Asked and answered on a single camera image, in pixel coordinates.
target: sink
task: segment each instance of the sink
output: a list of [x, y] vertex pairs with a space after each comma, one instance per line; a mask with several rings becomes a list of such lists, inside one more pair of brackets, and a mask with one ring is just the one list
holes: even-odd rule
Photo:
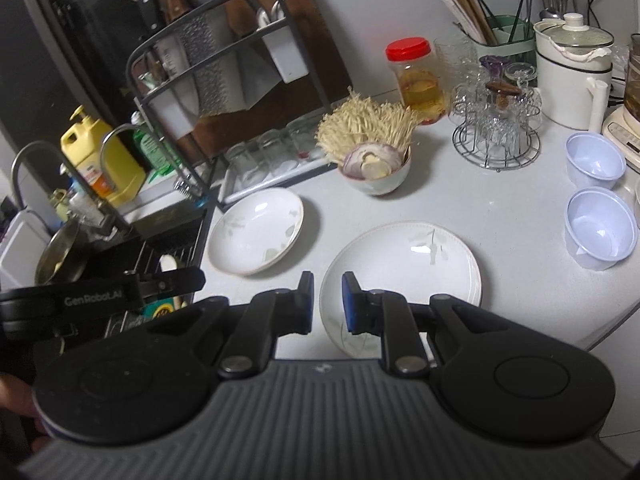
[[[134, 222], [137, 234], [115, 244], [97, 244], [81, 279], [121, 276], [126, 271], [140, 274], [161, 272], [160, 256], [171, 254], [185, 266], [199, 266], [215, 206], [196, 207], [182, 201]], [[182, 298], [187, 304], [193, 294]], [[136, 313], [78, 325], [78, 334], [65, 338], [66, 348], [120, 332], [143, 322]]]

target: green bottle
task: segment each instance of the green bottle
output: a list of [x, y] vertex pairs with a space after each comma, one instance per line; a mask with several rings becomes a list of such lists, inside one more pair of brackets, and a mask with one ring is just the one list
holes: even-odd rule
[[[136, 126], [144, 124], [140, 112], [133, 113], [131, 116], [131, 124]], [[151, 166], [156, 170], [156, 175], [159, 174], [161, 176], [165, 176], [174, 170], [171, 163], [164, 156], [164, 153], [162, 153], [162, 150], [160, 150], [155, 142], [153, 142], [149, 134], [146, 134], [141, 130], [135, 130], [133, 132], [133, 140], [140, 150], [140, 153], [145, 156], [146, 160], [148, 160]], [[174, 154], [173, 150], [169, 146], [167, 146], [167, 149], [169, 150], [169, 153], [172, 155]]]

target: plastic jar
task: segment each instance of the plastic jar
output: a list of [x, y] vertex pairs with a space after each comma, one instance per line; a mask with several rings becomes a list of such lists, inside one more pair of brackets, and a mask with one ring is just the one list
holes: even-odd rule
[[447, 105], [440, 87], [438, 60], [424, 38], [404, 38], [386, 47], [386, 58], [396, 74], [404, 106], [424, 115], [422, 124], [437, 122]]

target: metal pot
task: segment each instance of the metal pot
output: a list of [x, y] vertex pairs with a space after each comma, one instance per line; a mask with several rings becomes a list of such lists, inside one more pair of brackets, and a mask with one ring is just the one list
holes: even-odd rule
[[77, 281], [90, 256], [89, 238], [76, 219], [68, 220], [53, 236], [36, 268], [36, 285]]

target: small bowl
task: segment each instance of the small bowl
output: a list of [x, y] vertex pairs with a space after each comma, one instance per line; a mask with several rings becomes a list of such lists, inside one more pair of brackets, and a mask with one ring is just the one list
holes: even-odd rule
[[625, 157], [609, 139], [577, 132], [566, 140], [566, 172], [579, 189], [599, 186], [611, 189], [625, 174]]
[[355, 189], [370, 196], [380, 196], [391, 193], [397, 189], [400, 184], [404, 182], [406, 176], [409, 174], [409, 168], [411, 168], [411, 147], [407, 151], [406, 161], [404, 164], [395, 170], [392, 174], [383, 176], [381, 178], [374, 178], [372, 180], [365, 180], [362, 178], [353, 178], [347, 176], [342, 172], [342, 168], [338, 167], [338, 171], [345, 178], [345, 180], [351, 184]]
[[638, 242], [631, 208], [601, 187], [577, 191], [564, 212], [566, 248], [581, 267], [604, 270], [629, 256]]

